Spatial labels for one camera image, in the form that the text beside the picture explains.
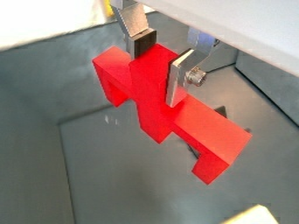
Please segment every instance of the white panel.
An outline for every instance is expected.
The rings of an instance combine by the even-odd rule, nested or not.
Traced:
[[[1,0],[0,51],[114,21],[108,0]]]
[[[137,0],[299,76],[299,2]]]
[[[256,205],[221,224],[277,224],[275,217],[264,206]]]

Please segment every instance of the bin floor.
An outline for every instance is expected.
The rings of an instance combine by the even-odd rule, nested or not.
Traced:
[[[220,223],[255,204],[281,223],[299,220],[299,129],[228,66],[191,93],[253,134],[211,185],[192,175],[195,157],[175,135],[163,144],[140,130],[136,106],[106,108],[60,126],[74,219],[86,223]]]

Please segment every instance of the metal bracket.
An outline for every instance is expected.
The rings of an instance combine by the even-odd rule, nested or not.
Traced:
[[[200,86],[207,73],[236,62],[239,50],[209,34],[189,29],[188,43],[192,49],[172,62],[168,73],[165,103],[175,107],[188,93],[189,84]]]
[[[156,31],[148,27],[144,6],[130,0],[110,1],[122,33],[125,34],[125,50],[130,59],[138,57],[156,42]]]

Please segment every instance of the red block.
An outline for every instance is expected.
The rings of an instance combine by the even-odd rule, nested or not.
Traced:
[[[155,45],[130,61],[128,53],[112,47],[93,65],[110,103],[117,107],[126,99],[134,101],[147,135],[160,143],[173,132],[200,152],[192,172],[209,184],[233,163],[251,134],[188,94],[175,108],[167,106],[168,64],[176,57]]]

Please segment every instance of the bolt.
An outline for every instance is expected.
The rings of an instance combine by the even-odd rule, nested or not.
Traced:
[[[187,81],[199,87],[207,80],[207,73],[204,73],[199,67],[195,67],[189,72],[185,73]]]

